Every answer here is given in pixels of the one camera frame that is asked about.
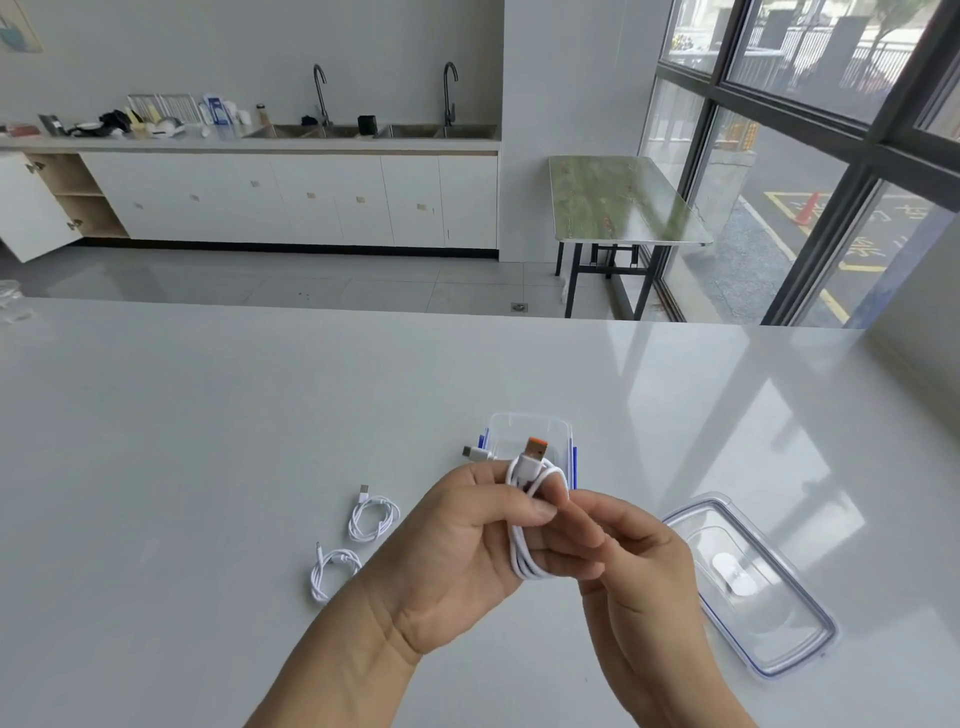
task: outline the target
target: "tree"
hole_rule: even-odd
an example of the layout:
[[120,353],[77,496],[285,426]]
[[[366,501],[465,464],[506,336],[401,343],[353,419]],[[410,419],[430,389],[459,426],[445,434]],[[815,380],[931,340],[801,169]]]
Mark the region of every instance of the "tree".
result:
[[920,12],[928,5],[932,5],[937,0],[876,0],[874,3],[874,18],[879,21],[880,28],[876,32],[873,45],[870,46],[870,52],[863,63],[863,69],[857,74],[859,79],[863,79],[870,72],[870,67],[874,62],[874,53],[880,42],[897,28],[901,28],[911,20],[914,15]]

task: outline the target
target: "white wall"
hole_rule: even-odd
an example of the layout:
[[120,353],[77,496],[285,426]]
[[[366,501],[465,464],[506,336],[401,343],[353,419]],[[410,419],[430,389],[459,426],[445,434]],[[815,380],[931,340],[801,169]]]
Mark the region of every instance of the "white wall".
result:
[[670,0],[506,0],[500,259],[555,260],[547,158],[635,155]]
[[934,389],[960,402],[960,215],[869,331]]
[[0,121],[96,118],[128,93],[219,92],[278,122],[442,121],[443,69],[461,121],[500,119],[503,0],[29,0],[43,54],[0,51]]

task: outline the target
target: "cable plug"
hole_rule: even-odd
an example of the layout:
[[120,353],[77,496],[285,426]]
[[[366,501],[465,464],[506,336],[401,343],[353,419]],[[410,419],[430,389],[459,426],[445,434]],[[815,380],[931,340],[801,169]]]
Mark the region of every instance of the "cable plug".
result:
[[472,448],[469,445],[464,445],[464,457],[474,463],[483,463],[487,460],[493,460],[493,453],[488,449]]

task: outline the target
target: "bottle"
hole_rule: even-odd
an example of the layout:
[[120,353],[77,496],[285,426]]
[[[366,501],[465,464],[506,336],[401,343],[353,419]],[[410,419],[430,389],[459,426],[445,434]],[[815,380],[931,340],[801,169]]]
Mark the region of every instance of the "bottle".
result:
[[34,311],[27,305],[16,280],[0,280],[0,321],[15,324],[29,319]]

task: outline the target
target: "left hand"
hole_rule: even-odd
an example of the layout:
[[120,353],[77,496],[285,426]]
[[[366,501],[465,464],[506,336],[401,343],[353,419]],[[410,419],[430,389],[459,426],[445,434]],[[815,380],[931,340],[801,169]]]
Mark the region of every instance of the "left hand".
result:
[[520,586],[508,523],[524,527],[541,568],[580,580],[603,572],[591,557],[607,536],[560,477],[530,498],[504,484],[509,465],[470,463],[445,475],[353,580],[417,655],[469,630]]

